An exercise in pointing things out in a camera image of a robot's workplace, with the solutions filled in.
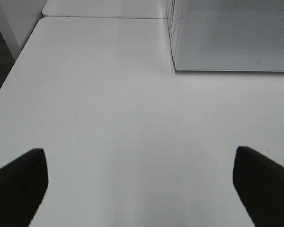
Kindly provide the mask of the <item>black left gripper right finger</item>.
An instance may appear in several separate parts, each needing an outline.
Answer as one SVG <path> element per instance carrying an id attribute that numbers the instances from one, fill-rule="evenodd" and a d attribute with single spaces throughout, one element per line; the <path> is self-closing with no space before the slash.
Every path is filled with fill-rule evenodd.
<path id="1" fill-rule="evenodd" d="M 284 166 L 239 146 L 232 182 L 254 226 L 284 227 Z"/>

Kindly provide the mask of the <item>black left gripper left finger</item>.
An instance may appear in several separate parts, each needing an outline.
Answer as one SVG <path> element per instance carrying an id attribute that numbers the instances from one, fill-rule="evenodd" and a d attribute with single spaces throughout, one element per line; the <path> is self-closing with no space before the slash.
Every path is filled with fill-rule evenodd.
<path id="1" fill-rule="evenodd" d="M 32 149 L 0 168 L 0 227 L 31 224 L 48 188 L 42 148 Z"/>

